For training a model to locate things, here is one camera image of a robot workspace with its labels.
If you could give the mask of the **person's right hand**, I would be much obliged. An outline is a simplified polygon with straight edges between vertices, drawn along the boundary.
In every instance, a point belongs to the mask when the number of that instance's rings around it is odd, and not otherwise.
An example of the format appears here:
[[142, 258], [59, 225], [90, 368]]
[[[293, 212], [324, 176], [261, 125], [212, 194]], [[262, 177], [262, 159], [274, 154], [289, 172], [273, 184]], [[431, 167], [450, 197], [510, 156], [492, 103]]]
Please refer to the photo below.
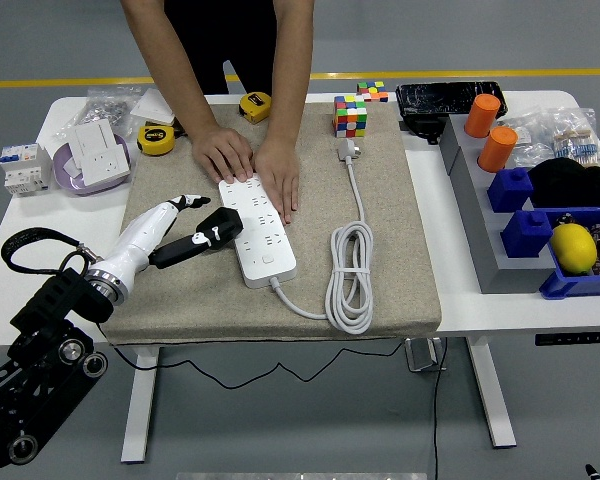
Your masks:
[[211, 126], [191, 137], [194, 160], [215, 182], [244, 182], [253, 175], [253, 151], [248, 141], [233, 129]]

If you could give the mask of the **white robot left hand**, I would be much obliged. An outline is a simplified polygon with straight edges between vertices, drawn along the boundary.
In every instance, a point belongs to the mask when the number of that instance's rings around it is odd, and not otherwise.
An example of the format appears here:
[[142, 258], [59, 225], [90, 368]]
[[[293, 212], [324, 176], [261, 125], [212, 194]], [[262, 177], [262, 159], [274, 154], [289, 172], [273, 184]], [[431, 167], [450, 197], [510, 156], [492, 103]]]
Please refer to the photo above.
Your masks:
[[149, 265], [149, 255], [161, 243], [178, 214], [187, 208], [200, 208], [211, 201], [196, 194], [180, 195], [159, 203], [131, 221], [111, 252], [89, 270], [112, 275], [130, 290], [135, 275]]

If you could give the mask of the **person's left hand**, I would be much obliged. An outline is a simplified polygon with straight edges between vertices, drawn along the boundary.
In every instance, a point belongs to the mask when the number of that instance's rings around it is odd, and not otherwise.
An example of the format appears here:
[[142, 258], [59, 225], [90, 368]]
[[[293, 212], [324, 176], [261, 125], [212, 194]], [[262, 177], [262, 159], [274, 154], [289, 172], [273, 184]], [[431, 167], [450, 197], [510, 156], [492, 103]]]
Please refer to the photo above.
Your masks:
[[252, 158], [252, 166], [284, 225], [298, 208], [299, 158], [295, 144], [268, 136]]

